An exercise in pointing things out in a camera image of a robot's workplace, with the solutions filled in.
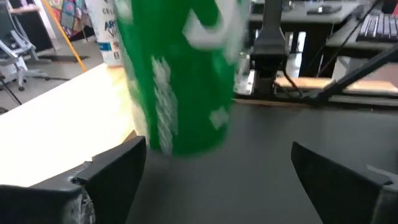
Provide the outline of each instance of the blurred can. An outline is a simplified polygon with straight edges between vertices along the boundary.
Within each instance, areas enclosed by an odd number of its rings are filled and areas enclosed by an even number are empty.
[[[249,3],[115,0],[138,134],[188,155],[223,142]]]
[[[104,63],[109,66],[121,66],[123,63],[113,0],[86,0],[85,2]]]

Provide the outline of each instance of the black tabletop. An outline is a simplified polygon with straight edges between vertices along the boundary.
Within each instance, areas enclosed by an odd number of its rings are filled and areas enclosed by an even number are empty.
[[[398,173],[398,116],[235,104],[215,152],[149,152],[127,223],[321,223],[290,161],[293,141],[354,170]]]

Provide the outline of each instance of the green can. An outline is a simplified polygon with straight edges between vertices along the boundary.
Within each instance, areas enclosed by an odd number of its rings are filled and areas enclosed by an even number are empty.
[[[189,155],[223,142],[247,0],[115,0],[138,134]]]

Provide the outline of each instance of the black keyboard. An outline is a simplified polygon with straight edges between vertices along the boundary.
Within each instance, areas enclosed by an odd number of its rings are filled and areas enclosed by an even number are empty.
[[[356,38],[357,41],[398,42],[398,17],[390,14],[368,15]]]

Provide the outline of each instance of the white bottle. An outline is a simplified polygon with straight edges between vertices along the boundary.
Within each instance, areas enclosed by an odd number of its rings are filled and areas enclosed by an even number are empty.
[[[121,66],[113,0],[86,0],[85,2],[104,63],[109,66]]]

